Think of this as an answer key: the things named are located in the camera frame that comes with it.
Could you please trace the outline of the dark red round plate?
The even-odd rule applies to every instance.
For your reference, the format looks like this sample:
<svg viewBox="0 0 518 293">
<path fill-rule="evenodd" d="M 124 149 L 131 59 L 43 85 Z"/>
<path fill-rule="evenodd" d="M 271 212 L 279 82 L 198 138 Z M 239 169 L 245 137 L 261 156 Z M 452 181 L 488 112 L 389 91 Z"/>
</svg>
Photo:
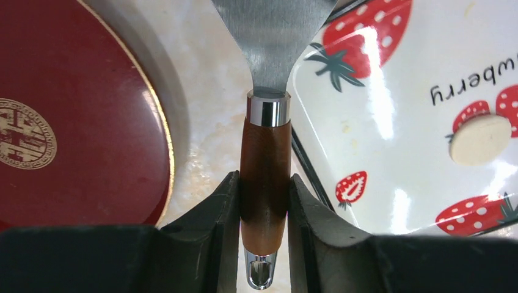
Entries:
<svg viewBox="0 0 518 293">
<path fill-rule="evenodd" d="M 1 2 L 1 229 L 156 225 L 167 121 L 133 52 L 84 1 Z"/>
</svg>

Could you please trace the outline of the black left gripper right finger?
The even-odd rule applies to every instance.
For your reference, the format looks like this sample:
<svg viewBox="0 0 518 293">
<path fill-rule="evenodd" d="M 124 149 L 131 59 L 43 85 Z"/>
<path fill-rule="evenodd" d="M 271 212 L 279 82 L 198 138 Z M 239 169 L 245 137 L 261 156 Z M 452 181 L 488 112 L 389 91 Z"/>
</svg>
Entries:
<svg viewBox="0 0 518 293">
<path fill-rule="evenodd" d="M 372 235 L 290 182 L 293 292 L 516 292 L 517 241 Z"/>
</svg>

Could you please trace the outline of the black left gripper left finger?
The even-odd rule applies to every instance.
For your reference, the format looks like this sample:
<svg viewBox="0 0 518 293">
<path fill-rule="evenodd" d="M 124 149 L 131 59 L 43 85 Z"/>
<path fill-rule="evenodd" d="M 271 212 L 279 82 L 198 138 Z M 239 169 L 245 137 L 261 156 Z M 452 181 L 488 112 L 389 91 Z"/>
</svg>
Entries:
<svg viewBox="0 0 518 293">
<path fill-rule="evenodd" d="M 2 292 L 235 292 L 238 180 L 163 228 L 11 228 L 1 234 Z"/>
</svg>

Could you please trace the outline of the white strawberry print tray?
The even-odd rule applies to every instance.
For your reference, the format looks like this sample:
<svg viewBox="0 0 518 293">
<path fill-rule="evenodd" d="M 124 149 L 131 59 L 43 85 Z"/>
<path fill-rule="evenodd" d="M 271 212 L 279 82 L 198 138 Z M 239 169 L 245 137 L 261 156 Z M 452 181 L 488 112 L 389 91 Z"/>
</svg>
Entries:
<svg viewBox="0 0 518 293">
<path fill-rule="evenodd" d="M 474 236 L 517 223 L 517 2 L 358 1 L 294 66 L 293 148 L 319 199 L 371 234 Z M 449 155 L 479 115 L 492 162 Z"/>
</svg>

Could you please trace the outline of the metal scraper wooden handle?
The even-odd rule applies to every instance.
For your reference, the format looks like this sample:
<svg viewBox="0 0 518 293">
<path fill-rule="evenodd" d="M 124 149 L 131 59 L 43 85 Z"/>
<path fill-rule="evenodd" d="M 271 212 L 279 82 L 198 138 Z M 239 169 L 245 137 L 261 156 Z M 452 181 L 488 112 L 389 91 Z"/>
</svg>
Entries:
<svg viewBox="0 0 518 293">
<path fill-rule="evenodd" d="M 214 0 L 246 58 L 247 94 L 239 169 L 239 213 L 247 282 L 270 287 L 288 209 L 291 174 L 291 70 L 335 1 Z"/>
</svg>

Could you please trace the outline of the white dough lump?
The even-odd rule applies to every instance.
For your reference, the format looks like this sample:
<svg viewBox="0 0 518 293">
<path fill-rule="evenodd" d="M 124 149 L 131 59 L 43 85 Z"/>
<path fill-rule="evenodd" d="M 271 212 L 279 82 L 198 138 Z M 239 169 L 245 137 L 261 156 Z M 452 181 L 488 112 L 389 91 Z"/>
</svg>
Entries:
<svg viewBox="0 0 518 293">
<path fill-rule="evenodd" d="M 463 166 L 481 166 L 496 159 L 509 145 L 512 126 L 499 115 L 479 115 L 462 124 L 450 140 L 449 155 Z"/>
</svg>

